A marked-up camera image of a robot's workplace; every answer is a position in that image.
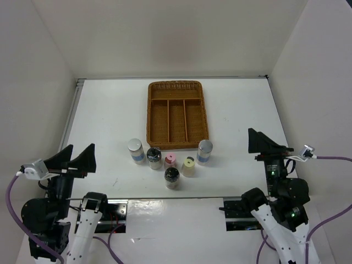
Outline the silver-lid bottle blue label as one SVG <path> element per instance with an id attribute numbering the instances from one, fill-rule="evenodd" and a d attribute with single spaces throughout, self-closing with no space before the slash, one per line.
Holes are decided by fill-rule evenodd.
<path id="1" fill-rule="evenodd" d="M 134 138 L 128 142 L 128 150 L 133 161 L 136 164 L 143 164 L 145 161 L 145 153 L 142 146 L 142 143 L 139 139 Z"/>
<path id="2" fill-rule="evenodd" d="M 205 165 L 210 159 L 213 144 L 210 140 L 201 140 L 198 145 L 196 161 L 199 165 Z"/>

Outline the black grinder bottle light contents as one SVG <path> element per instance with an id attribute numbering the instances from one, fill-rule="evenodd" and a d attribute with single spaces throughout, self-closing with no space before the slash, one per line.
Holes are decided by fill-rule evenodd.
<path id="1" fill-rule="evenodd" d="M 147 160 L 149 167 L 158 170 L 162 167 L 162 152 L 157 147 L 151 147 L 147 150 Z"/>

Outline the black-lid bottle brown contents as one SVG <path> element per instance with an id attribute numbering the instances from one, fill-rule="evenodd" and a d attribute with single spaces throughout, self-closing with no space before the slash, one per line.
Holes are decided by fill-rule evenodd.
<path id="1" fill-rule="evenodd" d="M 180 173 L 176 168 L 169 167 L 165 170 L 164 179 L 167 188 L 176 189 L 179 185 Z"/>

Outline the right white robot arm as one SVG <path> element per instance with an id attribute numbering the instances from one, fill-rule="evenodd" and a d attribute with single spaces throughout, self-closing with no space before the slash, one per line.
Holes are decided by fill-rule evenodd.
<path id="1" fill-rule="evenodd" d="M 310 201 L 305 180 L 289 177 L 300 157 L 292 148 L 279 145 L 264 133 L 248 129 L 248 152 L 264 163 L 267 192 L 253 188 L 241 196 L 241 210 L 254 216 L 275 247 L 281 263 L 320 263 L 309 239 L 309 218 L 305 204 Z"/>

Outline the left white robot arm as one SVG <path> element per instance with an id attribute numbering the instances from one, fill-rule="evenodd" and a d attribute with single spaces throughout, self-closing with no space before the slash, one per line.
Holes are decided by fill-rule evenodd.
<path id="1" fill-rule="evenodd" d="M 88 192 L 79 207 L 79 225 L 71 248 L 71 224 L 64 222 L 70 209 L 73 182 L 96 171 L 95 144 L 72 159 L 68 145 L 47 160 L 26 163 L 21 172 L 29 180 L 48 180 L 45 198 L 31 199 L 21 209 L 21 223 L 30 231 L 31 256 L 36 263 L 85 263 L 99 220 L 109 215 L 107 195 Z"/>

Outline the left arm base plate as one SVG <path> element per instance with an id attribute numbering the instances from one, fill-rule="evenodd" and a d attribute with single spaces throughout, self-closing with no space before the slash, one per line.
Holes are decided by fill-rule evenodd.
<path id="1" fill-rule="evenodd" d="M 110 233 L 114 228 L 117 229 L 114 233 L 125 233 L 126 231 L 126 222 L 127 222 L 127 209 L 128 209 L 128 200 L 127 199 L 113 199 L 106 198 L 106 204 L 104 212 L 100 220 L 97 222 L 95 233 L 103 234 Z M 83 222 L 81 220 L 82 208 L 85 208 L 88 205 L 88 199 L 83 197 L 80 201 L 79 207 L 76 209 L 77 218 L 75 221 L 74 233 L 76 234 L 79 228 L 79 225 Z"/>

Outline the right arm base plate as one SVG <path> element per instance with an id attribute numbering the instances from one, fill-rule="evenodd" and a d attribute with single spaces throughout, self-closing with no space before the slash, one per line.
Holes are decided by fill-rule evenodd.
<path id="1" fill-rule="evenodd" d="M 239 199 L 224 199 L 223 206 L 218 208 L 224 213 L 225 226 L 228 232 L 260 230 L 258 220 L 245 209 Z"/>

